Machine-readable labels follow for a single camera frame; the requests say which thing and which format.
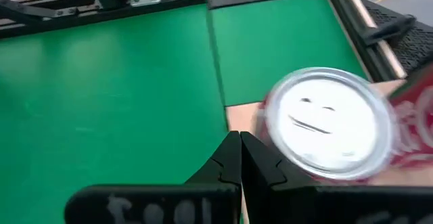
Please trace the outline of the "red Coca-Cola can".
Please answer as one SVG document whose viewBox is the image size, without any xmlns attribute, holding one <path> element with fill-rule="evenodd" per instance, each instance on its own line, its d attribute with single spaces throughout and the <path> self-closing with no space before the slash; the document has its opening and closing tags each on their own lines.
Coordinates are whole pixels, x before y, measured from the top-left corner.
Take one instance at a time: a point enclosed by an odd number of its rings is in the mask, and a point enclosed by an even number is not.
<svg viewBox="0 0 433 224">
<path fill-rule="evenodd" d="M 412 167 L 433 162 L 433 62 L 412 72 L 388 99 L 401 135 L 392 165 Z"/>
<path fill-rule="evenodd" d="M 362 181 L 390 165 L 400 141 L 388 100 L 344 70 L 303 68 L 278 81 L 261 111 L 265 136 L 288 162 L 331 181 Z"/>
</svg>

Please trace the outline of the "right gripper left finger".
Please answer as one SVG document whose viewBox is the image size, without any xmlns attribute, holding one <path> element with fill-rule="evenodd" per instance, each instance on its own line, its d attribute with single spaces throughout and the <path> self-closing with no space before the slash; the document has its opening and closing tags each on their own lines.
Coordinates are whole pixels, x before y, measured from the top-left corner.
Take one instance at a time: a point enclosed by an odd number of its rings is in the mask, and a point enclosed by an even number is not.
<svg viewBox="0 0 433 224">
<path fill-rule="evenodd" d="M 72 195 L 66 224 L 238 224 L 242 138 L 227 134 L 206 163 L 177 185 L 91 185 Z"/>
</svg>

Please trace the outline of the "green table mat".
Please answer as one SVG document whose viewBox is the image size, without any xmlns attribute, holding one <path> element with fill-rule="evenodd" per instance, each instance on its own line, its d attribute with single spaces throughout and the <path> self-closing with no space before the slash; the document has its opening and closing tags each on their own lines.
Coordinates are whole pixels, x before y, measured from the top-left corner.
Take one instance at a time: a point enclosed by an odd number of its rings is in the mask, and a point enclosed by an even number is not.
<svg viewBox="0 0 433 224">
<path fill-rule="evenodd" d="M 286 74 L 365 71 L 328 0 L 192 5 L 0 40 L 0 224 L 64 224 L 79 189 L 182 183 L 225 108 Z"/>
</svg>

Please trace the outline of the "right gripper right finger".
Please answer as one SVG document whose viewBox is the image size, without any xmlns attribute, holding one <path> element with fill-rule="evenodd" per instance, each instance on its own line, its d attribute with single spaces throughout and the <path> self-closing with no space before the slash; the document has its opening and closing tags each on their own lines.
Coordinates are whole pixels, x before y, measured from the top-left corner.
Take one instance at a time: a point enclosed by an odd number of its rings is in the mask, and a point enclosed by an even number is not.
<svg viewBox="0 0 433 224">
<path fill-rule="evenodd" d="M 433 224 L 433 187 L 325 185 L 240 135 L 250 224 Z"/>
</svg>

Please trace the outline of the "black perforated metal box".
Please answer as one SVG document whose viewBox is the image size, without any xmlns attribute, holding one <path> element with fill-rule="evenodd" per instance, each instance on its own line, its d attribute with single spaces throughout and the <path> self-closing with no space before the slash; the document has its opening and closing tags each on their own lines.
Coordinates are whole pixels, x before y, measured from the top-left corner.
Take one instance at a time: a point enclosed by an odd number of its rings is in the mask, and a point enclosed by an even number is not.
<svg viewBox="0 0 433 224">
<path fill-rule="evenodd" d="M 361 1 L 378 26 L 404 16 L 371 1 Z M 398 44 L 391 45 L 391 48 L 404 71 L 409 74 L 423 66 L 426 56 L 433 51 L 433 27 L 417 21 Z"/>
</svg>

